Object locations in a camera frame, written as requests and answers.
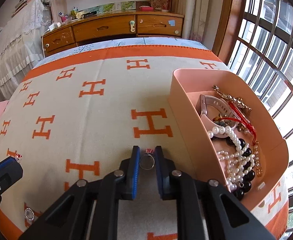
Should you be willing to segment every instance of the pearl necklace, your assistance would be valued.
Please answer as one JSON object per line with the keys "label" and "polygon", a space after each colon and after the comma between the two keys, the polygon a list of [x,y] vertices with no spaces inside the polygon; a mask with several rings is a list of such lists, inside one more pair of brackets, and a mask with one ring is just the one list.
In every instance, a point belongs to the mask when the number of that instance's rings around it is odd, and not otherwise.
{"label": "pearl necklace", "polygon": [[[250,154],[250,156],[242,156],[249,147],[249,144],[246,143],[244,147],[242,148],[240,139],[236,136],[234,131],[231,129],[230,126],[226,127],[213,127],[212,131],[208,131],[208,136],[210,138],[213,138],[215,134],[224,134],[226,133],[232,142],[235,144],[236,147],[236,153],[235,154],[229,154],[227,151],[219,151],[217,152],[218,155],[220,155],[219,160],[220,161],[227,161],[226,165],[226,184],[230,186],[230,190],[235,191],[237,189],[237,184],[241,185],[243,184],[243,177],[247,175],[254,167],[254,154]],[[244,166],[247,165],[247,163],[250,162],[250,166],[244,170]]]}

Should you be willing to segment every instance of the beige curtain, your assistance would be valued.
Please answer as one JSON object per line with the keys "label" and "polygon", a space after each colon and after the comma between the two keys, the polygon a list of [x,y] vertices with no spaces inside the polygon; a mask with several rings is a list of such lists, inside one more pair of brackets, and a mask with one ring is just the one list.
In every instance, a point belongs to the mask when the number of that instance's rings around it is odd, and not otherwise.
{"label": "beige curtain", "polygon": [[172,12],[184,15],[182,38],[201,42],[208,0],[173,0]]}

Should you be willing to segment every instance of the pink plastic tray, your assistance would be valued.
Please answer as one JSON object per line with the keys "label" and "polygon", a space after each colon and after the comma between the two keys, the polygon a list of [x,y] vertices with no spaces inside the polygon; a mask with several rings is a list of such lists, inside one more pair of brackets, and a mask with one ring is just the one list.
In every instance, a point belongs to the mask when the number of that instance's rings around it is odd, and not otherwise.
{"label": "pink plastic tray", "polygon": [[[212,89],[213,85],[225,93],[243,98],[252,108],[249,120],[257,133],[263,174],[261,177],[255,176],[251,190],[241,201],[251,211],[274,188],[288,167],[288,147],[261,101],[239,76],[226,70],[177,69],[173,72],[168,101],[191,156],[197,179],[217,179],[226,187],[225,163],[219,161],[216,150],[232,152],[232,147],[228,147],[225,141],[212,142],[195,110],[200,94],[218,96]],[[246,137],[238,132],[237,135],[249,142],[252,148],[251,136]],[[257,186],[263,182],[265,186],[258,190]]]}

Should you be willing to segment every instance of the blue sticky note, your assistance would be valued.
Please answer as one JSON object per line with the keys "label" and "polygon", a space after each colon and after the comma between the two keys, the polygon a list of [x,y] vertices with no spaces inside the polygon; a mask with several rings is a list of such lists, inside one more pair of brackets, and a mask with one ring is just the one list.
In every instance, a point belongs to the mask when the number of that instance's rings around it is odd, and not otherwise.
{"label": "blue sticky note", "polygon": [[168,24],[170,24],[171,26],[175,26],[175,20],[169,20]]}

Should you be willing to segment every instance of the wooden desk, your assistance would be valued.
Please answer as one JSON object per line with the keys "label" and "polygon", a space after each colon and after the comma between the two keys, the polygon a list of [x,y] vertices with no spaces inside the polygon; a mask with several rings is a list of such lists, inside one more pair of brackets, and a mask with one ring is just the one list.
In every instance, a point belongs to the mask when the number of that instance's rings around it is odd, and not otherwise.
{"label": "wooden desk", "polygon": [[69,22],[43,37],[45,55],[74,48],[79,43],[115,35],[181,37],[184,16],[173,13],[117,11]]}

